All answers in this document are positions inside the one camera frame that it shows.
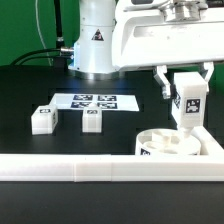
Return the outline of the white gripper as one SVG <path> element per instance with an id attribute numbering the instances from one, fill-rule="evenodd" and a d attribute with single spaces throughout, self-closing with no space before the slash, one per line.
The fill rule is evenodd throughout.
<path id="1" fill-rule="evenodd" d="M 154 67 L 164 99 L 171 98 L 167 66 L 200 64 L 209 82 L 214 63 L 224 61 L 224 7 L 205 0 L 119 0 L 112 37 L 118 70 Z"/>

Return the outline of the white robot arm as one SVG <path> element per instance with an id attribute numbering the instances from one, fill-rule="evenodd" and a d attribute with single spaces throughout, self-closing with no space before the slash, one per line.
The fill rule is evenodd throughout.
<path id="1" fill-rule="evenodd" d="M 171 98 L 169 67 L 224 62 L 224 0 L 81 0 L 70 67 L 91 77 L 152 68 Z"/>

